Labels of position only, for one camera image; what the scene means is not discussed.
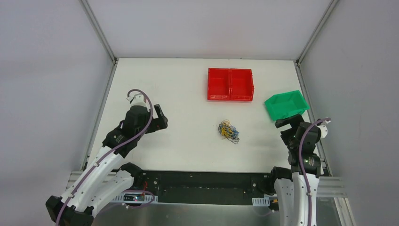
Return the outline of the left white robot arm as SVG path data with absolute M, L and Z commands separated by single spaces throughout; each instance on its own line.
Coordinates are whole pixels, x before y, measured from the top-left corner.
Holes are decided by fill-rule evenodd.
M 121 164 L 144 134 L 168 126 L 159 104 L 148 109 L 133 105 L 125 119 L 110 131 L 95 159 L 61 196 L 50 196 L 46 208 L 57 226 L 89 226 L 96 215 L 117 195 L 131 189 L 141 192 L 143 170 L 131 162 Z

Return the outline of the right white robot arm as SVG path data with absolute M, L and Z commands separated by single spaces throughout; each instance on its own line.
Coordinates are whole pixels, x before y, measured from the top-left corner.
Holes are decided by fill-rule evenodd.
M 290 168 L 274 167 L 265 179 L 263 193 L 277 196 L 280 225 L 315 226 L 321 160 L 314 150 L 324 138 L 325 127 L 305 122 L 299 114 L 275 122 L 276 128 L 285 125 L 291 127 L 280 137 L 288 149 Z

